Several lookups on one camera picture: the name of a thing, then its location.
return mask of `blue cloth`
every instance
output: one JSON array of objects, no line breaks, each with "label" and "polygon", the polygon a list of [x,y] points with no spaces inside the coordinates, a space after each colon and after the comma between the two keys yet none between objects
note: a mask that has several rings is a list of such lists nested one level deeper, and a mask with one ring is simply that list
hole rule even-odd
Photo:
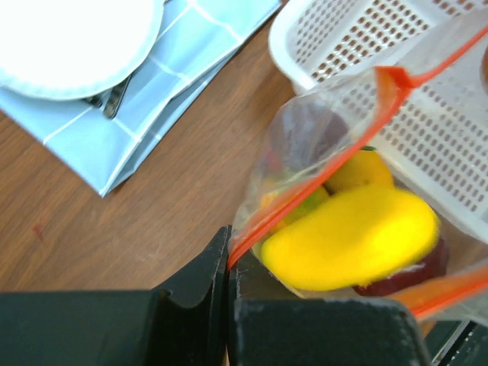
[{"label": "blue cloth", "polygon": [[42,101],[1,87],[0,108],[103,197],[137,170],[279,5],[279,0],[168,2],[158,40],[113,120],[82,101]]}]

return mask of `checkered cloth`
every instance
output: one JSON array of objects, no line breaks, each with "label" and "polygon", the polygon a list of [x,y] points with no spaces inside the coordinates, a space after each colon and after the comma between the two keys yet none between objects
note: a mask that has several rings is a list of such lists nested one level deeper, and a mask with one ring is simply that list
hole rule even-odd
[{"label": "checkered cloth", "polygon": [[113,120],[82,101],[42,101],[2,87],[0,108],[103,197],[136,171],[279,5],[279,0],[168,2],[157,41]]}]

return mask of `red stain on table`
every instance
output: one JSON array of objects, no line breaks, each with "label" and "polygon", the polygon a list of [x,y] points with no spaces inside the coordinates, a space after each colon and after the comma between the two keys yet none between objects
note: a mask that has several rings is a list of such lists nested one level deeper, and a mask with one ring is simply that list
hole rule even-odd
[{"label": "red stain on table", "polygon": [[36,223],[34,226],[32,226],[32,231],[34,231],[34,234],[36,234],[37,238],[41,242],[44,241],[43,224],[42,223]]}]

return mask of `perforated basket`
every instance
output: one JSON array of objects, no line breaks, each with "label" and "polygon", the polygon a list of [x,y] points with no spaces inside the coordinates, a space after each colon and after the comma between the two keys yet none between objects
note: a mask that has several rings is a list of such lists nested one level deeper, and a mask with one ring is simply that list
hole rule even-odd
[{"label": "perforated basket", "polygon": [[[300,94],[450,17],[485,6],[488,0],[291,0],[271,27],[269,47]],[[473,106],[467,115],[446,101],[471,92],[463,79],[470,61],[414,93],[372,144],[406,185],[463,231],[488,242],[488,104]],[[374,102],[374,95],[359,90],[350,108]]]}]

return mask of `brown tabletop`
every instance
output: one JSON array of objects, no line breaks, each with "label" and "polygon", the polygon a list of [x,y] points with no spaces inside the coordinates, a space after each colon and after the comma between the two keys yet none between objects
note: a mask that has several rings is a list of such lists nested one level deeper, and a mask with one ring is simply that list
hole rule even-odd
[{"label": "brown tabletop", "polygon": [[293,95],[269,25],[103,199],[0,113],[0,291],[149,288],[232,223],[263,133]]}]

